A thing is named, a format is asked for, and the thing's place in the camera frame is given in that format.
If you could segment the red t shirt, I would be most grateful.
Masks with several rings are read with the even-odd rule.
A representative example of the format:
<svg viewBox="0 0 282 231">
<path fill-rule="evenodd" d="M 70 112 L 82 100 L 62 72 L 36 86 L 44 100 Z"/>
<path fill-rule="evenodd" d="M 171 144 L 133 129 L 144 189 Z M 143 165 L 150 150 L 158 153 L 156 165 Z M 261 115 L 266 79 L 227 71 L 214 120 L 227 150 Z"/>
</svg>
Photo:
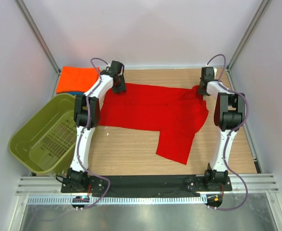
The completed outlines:
<svg viewBox="0 0 282 231">
<path fill-rule="evenodd" d="M 207 103 L 197 85 L 182 89 L 128 83 L 125 93 L 106 93 L 99 124 L 158 131 L 156 153 L 185 165 L 207 117 Z"/>
</svg>

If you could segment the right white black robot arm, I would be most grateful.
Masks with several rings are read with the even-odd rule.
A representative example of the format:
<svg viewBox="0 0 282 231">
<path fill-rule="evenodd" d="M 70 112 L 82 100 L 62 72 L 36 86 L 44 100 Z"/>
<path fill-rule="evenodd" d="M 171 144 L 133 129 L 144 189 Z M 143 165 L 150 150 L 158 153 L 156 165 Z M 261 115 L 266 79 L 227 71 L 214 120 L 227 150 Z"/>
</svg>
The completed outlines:
<svg viewBox="0 0 282 231">
<path fill-rule="evenodd" d="M 214 125 L 217 127 L 217 144 L 213 158 L 205 170 L 203 184 L 213 191 L 228 184 L 229 156 L 233 140 L 246 121 L 245 94 L 233 91 L 216 79 L 217 69 L 205 66 L 201 69 L 198 93 L 216 100 Z"/>
</svg>

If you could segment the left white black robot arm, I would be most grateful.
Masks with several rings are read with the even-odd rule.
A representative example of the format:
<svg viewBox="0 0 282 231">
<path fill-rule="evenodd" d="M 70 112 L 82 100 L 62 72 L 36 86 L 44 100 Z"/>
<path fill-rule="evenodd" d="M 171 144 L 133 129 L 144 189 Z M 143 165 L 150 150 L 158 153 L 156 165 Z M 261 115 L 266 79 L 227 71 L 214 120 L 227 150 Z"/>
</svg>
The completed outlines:
<svg viewBox="0 0 282 231">
<path fill-rule="evenodd" d="M 126 92 L 123 63 L 112 61 L 106 69 L 99 71 L 94 67 L 94 70 L 98 73 L 98 80 L 88 91 L 75 97 L 76 146 L 72 163 L 62 183 L 79 193 L 89 188 L 88 156 L 91 140 L 100 120 L 99 102 L 110 89 L 113 93 Z"/>
</svg>

